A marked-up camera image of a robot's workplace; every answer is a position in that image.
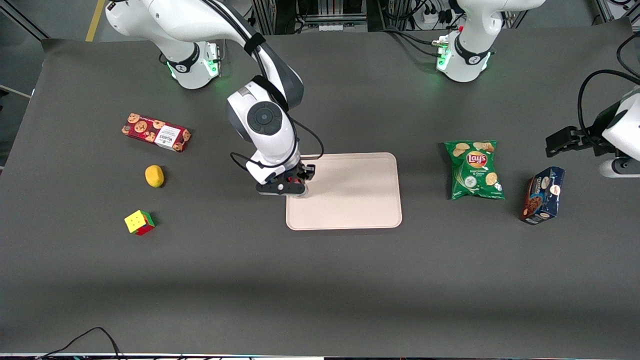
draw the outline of lemon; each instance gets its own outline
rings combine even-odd
[[[145,178],[147,183],[154,188],[159,188],[164,183],[164,174],[157,165],[151,165],[145,170]]]

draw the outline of lay's logo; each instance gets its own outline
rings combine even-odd
[[[479,151],[467,154],[467,163],[475,168],[481,168],[486,164],[486,155]]]

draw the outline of gray tabletop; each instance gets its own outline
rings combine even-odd
[[[285,199],[257,195],[228,157],[253,151],[225,116],[257,72],[238,46],[221,78],[189,91],[151,43],[46,43],[0,176],[0,350],[53,350],[100,325],[125,352],[638,358],[639,183],[602,178],[591,151],[545,157],[545,137],[577,123],[582,80],[618,69],[629,34],[503,31],[470,84],[388,34],[270,37],[306,85],[291,114],[328,152],[397,158],[398,228],[321,232],[289,230]],[[631,88],[596,78],[586,116]],[[124,136],[130,112],[192,129],[191,145]],[[460,139],[498,141],[507,200],[447,199],[438,143]],[[307,135],[301,146],[317,151]],[[151,164],[162,189],[145,182]],[[525,183],[550,165],[566,169],[559,218],[526,225]],[[141,238],[122,220],[137,209],[159,223]]]

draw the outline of lay's chip bag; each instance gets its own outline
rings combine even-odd
[[[452,162],[452,200],[465,195],[504,199],[502,185],[493,167],[495,141],[457,141],[444,145]]]

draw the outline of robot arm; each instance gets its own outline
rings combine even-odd
[[[605,177],[640,177],[640,86],[601,112],[585,130],[568,126],[547,137],[547,157],[593,148],[595,156],[615,154],[600,165]]]
[[[434,41],[440,59],[436,65],[454,81],[475,80],[486,68],[489,50],[502,29],[500,12],[519,12],[542,5],[545,0],[458,0],[467,14],[464,29]]]
[[[201,44],[207,44],[206,40],[235,41],[252,56],[262,77],[257,76],[227,99],[229,121],[240,136],[257,149],[250,159],[245,159],[246,169],[258,182],[260,193],[303,195],[305,181],[314,175],[315,167],[300,162],[296,130],[287,112],[301,102],[304,86],[295,71],[278,57],[242,15],[217,0],[129,0],[126,7],[120,2],[107,6],[108,19],[114,28],[114,16],[109,13],[117,6],[125,14],[120,18],[131,18],[129,22],[135,24],[127,26],[125,35],[144,37],[156,43],[171,61],[168,64],[182,86],[180,79],[185,76],[201,79],[200,83],[205,85],[211,80],[195,75],[210,61],[206,57],[200,61],[207,55],[206,51],[198,53],[198,48],[203,47]]]

